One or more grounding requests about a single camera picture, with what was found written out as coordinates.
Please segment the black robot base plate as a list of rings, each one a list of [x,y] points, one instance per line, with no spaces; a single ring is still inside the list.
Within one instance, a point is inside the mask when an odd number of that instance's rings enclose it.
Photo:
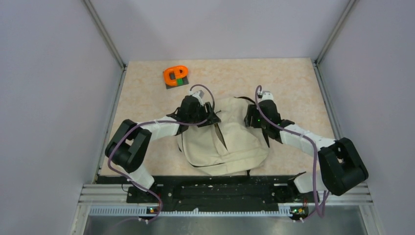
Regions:
[[[127,203],[157,204],[163,212],[274,212],[283,203],[314,205],[312,192],[299,193],[293,175],[155,176],[150,192],[129,187]]]

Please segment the orange toy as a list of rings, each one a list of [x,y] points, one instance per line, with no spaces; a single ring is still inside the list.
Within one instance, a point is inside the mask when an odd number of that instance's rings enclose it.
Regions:
[[[172,89],[189,84],[188,68],[184,65],[173,66],[163,71],[166,89]]]

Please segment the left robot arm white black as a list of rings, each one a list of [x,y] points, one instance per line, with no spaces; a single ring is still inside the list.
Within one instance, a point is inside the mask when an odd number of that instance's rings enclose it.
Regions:
[[[162,118],[147,122],[124,120],[105,149],[108,167],[140,190],[148,191],[155,182],[143,164],[150,142],[181,135],[190,126],[220,123],[214,109],[214,101],[203,102],[198,95],[187,95],[174,112]]]

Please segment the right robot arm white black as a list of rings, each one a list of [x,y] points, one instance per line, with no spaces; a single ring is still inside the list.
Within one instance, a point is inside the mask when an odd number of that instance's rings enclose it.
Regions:
[[[266,143],[273,139],[313,157],[320,169],[291,178],[288,185],[294,193],[328,191],[341,196],[369,177],[352,140],[324,138],[282,119],[271,100],[249,104],[244,122],[247,127],[261,129]]]

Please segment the beige canvas backpack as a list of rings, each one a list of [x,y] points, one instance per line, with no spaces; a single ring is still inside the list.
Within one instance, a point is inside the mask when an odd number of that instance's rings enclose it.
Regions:
[[[261,129],[247,127],[244,118],[254,101],[230,97],[215,104],[220,122],[189,127],[178,138],[178,148],[192,168],[210,176],[229,175],[257,168],[269,155]]]

